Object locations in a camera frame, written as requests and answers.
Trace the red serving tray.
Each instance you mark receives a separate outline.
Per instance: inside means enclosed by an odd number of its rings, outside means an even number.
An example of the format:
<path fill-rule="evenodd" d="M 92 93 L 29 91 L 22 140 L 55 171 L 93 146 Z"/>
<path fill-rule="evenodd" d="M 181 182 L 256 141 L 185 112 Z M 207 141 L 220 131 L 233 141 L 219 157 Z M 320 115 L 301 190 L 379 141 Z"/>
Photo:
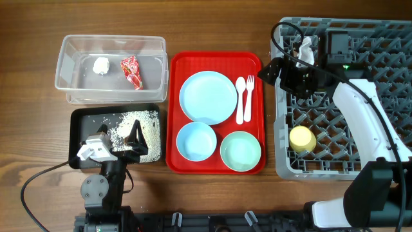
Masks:
<path fill-rule="evenodd" d="M 261 69 L 261 61 L 250 52 L 180 52 L 176 54 L 170 67 L 169 78 L 169 108 L 167 116 L 167 138 L 165 160 L 168 167 L 180 174 L 206 175 L 253 175 L 260 172 L 266 161 L 265 149 L 265 114 L 263 103 L 263 83 L 255 78 L 252 91 L 252 116 L 250 122 L 236 123 L 236 109 L 224 122 L 210 125 L 217 136 L 217 146 L 214 153 L 201 162 L 191 162 L 184 159 L 176 147 L 176 138 L 180 129 L 190 122 L 182 111 L 179 103 L 179 92 L 183 83 L 193 74 L 202 71 L 219 72 L 235 83 L 238 77 L 247 80 L 248 75 L 256 76 Z M 251 171 L 237 172 L 229 169 L 220 156 L 222 140 L 235 131 L 245 131 L 259 141 L 262 155 L 257 166 Z"/>

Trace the green bowl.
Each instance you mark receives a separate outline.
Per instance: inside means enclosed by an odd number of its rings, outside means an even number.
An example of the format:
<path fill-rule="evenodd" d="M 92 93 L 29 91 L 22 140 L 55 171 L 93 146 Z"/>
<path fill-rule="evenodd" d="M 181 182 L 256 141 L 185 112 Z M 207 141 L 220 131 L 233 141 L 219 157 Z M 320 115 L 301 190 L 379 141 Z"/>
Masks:
<path fill-rule="evenodd" d="M 229 169 L 247 172 L 254 169 L 262 155 L 259 141 L 245 131 L 228 134 L 221 143 L 220 156 Z"/>

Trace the grey dishwasher rack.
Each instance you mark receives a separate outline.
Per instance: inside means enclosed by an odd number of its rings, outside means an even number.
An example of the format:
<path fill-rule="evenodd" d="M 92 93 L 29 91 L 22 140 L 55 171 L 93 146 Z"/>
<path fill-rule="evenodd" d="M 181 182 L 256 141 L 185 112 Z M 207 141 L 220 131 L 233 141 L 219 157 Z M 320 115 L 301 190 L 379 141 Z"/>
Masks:
<path fill-rule="evenodd" d="M 362 19 L 284 17 L 274 30 L 272 58 L 282 57 L 310 37 L 316 52 L 321 35 L 346 31 L 350 58 L 366 65 L 378 97 L 401 141 L 411 147 L 411 22 Z M 276 89 L 274 149 L 276 173 L 289 180 L 353 180 L 361 170 L 359 153 L 344 117 L 325 92 L 297 99 Z M 313 151 L 295 152 L 289 133 L 306 126 L 316 138 Z"/>

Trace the white plastic fork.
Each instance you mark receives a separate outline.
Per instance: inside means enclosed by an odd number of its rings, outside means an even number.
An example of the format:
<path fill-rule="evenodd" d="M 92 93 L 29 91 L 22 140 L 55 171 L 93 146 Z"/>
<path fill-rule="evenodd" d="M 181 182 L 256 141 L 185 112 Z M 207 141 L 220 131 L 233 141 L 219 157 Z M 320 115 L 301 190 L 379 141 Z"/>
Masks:
<path fill-rule="evenodd" d="M 254 90 L 254 75 L 248 75 L 246 81 L 247 99 L 244 112 L 244 121 L 250 122 L 252 116 L 252 91 Z"/>

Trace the red snack wrapper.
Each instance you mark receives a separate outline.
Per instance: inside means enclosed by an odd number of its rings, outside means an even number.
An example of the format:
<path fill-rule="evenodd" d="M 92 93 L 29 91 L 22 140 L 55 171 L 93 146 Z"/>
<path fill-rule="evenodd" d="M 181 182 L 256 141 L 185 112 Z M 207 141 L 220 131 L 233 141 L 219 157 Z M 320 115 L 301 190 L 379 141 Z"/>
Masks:
<path fill-rule="evenodd" d="M 136 59 L 136 56 L 133 55 L 128 57 L 120 62 L 120 66 L 123 70 L 123 73 L 126 79 L 134 86 L 136 90 L 142 88 L 142 78 L 140 76 L 140 65 Z"/>

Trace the white plastic spoon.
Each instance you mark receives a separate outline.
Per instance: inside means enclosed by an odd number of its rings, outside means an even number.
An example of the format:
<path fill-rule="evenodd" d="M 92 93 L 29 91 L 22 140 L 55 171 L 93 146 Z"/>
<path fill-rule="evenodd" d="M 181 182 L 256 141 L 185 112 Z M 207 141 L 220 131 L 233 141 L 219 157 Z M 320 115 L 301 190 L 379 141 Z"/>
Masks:
<path fill-rule="evenodd" d="M 236 123 L 243 124 L 244 109 L 243 109 L 243 92 L 246 89 L 246 82 L 243 77 L 238 77 L 235 83 L 236 91 L 238 93 L 238 103 L 236 110 Z"/>

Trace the light blue bowl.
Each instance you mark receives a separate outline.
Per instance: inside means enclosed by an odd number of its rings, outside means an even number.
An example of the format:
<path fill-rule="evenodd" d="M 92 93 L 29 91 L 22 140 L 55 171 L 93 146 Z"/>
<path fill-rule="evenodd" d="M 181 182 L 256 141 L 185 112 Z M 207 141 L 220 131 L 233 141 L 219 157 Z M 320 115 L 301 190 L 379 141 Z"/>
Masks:
<path fill-rule="evenodd" d="M 207 160 L 214 153 L 216 146 L 217 136 L 214 130 L 202 122 L 190 122 L 177 134 L 178 152 L 191 162 Z"/>

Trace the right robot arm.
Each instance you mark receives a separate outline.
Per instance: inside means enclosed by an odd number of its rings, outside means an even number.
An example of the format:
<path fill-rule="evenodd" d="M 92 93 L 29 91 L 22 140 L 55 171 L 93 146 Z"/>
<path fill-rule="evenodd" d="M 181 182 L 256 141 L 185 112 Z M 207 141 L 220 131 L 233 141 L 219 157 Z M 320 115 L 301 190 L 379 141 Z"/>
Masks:
<path fill-rule="evenodd" d="M 362 169 L 335 200 L 305 205 L 308 225 L 319 230 L 411 225 L 411 150 L 398 137 L 377 96 L 371 72 L 354 63 L 349 36 L 325 33 L 317 53 L 302 38 L 258 77 L 300 99 L 324 90 L 342 113 L 357 146 Z"/>

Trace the clear plastic bin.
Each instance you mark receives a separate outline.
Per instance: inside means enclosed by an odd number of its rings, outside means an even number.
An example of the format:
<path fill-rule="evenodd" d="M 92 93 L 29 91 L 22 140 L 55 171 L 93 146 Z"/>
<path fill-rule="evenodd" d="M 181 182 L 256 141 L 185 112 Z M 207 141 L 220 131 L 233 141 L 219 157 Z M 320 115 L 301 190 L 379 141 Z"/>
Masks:
<path fill-rule="evenodd" d="M 135 55 L 143 86 L 136 90 L 126 79 L 120 62 Z M 109 71 L 93 72 L 98 57 L 109 59 Z M 55 87 L 72 104 L 163 102 L 169 78 L 166 41 L 146 35 L 67 35 L 55 72 Z"/>

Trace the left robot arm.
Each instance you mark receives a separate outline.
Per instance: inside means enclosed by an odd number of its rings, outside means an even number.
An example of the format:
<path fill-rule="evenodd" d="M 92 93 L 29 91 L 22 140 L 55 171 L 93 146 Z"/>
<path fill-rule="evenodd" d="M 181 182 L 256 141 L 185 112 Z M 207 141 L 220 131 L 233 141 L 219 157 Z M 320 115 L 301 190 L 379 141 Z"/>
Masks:
<path fill-rule="evenodd" d="M 92 175 L 82 183 L 80 192 L 89 214 L 115 214 L 121 208 L 124 181 L 129 174 L 128 164 L 138 164 L 142 155 L 148 154 L 140 121 L 136 120 L 127 137 L 130 150 L 113 151 L 107 134 L 107 126 L 102 124 L 98 132 L 90 135 L 77 152 L 81 161 L 93 160 L 101 164 L 100 173 Z"/>

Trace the black plastic tray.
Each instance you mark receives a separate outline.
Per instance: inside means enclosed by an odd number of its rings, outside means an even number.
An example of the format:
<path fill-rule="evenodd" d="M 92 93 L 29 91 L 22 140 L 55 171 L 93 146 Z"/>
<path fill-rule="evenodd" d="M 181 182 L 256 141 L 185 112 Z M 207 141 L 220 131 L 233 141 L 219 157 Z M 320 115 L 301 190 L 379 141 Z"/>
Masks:
<path fill-rule="evenodd" d="M 119 126 L 127 113 L 148 111 L 156 126 L 162 126 L 162 112 L 154 103 L 125 104 L 120 106 L 105 106 L 98 108 L 81 108 L 71 114 L 69 165 L 73 169 L 99 168 L 101 164 L 94 160 L 81 161 L 77 157 L 82 143 L 88 136 L 97 132 L 102 124 L 113 130 Z"/>

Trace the yellow cup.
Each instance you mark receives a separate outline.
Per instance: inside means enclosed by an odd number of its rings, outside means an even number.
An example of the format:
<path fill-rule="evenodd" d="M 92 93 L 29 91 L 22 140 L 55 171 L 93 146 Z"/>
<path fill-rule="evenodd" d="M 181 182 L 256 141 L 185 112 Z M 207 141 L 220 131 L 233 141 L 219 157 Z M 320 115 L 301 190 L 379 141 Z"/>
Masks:
<path fill-rule="evenodd" d="M 306 126 L 296 126 L 289 133 L 290 147 L 297 153 L 304 150 L 313 151 L 316 147 L 314 133 Z"/>

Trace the light blue plate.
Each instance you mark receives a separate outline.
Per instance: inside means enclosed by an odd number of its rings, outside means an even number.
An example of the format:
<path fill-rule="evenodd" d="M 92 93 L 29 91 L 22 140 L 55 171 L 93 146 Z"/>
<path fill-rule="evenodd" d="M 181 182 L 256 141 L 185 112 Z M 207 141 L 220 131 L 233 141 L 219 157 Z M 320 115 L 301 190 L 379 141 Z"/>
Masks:
<path fill-rule="evenodd" d="M 227 120 L 236 109 L 237 91 L 232 81 L 214 71 L 191 75 L 179 92 L 184 114 L 194 122 L 216 125 Z"/>

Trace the rice leftovers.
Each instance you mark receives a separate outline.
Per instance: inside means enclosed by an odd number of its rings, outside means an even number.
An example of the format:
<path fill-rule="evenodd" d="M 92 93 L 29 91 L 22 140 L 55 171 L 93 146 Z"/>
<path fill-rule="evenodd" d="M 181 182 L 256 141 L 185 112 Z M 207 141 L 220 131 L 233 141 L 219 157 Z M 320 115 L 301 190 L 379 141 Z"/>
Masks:
<path fill-rule="evenodd" d="M 99 127 L 101 124 L 108 126 L 113 151 L 131 150 L 126 144 L 133 124 L 139 120 L 144 139 L 148 147 L 148 154 L 140 157 L 141 163 L 156 162 L 160 159 L 162 149 L 160 145 L 160 119 L 159 113 L 154 110 L 129 111 L 124 113 L 109 113 L 88 118 Z"/>

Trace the white tissue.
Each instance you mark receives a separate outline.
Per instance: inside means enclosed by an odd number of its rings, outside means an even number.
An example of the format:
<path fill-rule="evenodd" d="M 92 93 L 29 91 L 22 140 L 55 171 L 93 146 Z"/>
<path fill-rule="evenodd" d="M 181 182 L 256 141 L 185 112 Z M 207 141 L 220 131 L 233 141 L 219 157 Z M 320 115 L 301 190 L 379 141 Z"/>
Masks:
<path fill-rule="evenodd" d="M 96 74 L 104 75 L 109 71 L 109 59 L 106 57 L 98 57 L 93 64 L 93 72 Z"/>

